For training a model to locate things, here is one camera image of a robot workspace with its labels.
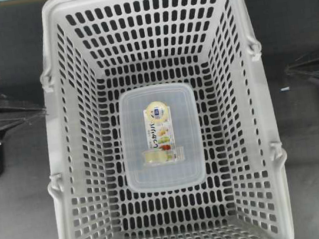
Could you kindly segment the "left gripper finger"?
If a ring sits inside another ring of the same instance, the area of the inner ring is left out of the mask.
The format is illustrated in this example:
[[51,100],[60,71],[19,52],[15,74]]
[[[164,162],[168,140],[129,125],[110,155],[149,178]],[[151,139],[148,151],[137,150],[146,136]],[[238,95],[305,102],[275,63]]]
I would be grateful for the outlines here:
[[16,99],[0,93],[0,114],[26,111],[43,111],[44,106],[31,101]]
[[0,139],[5,138],[23,125],[31,125],[33,122],[45,118],[45,116],[46,111],[44,109],[0,115]]

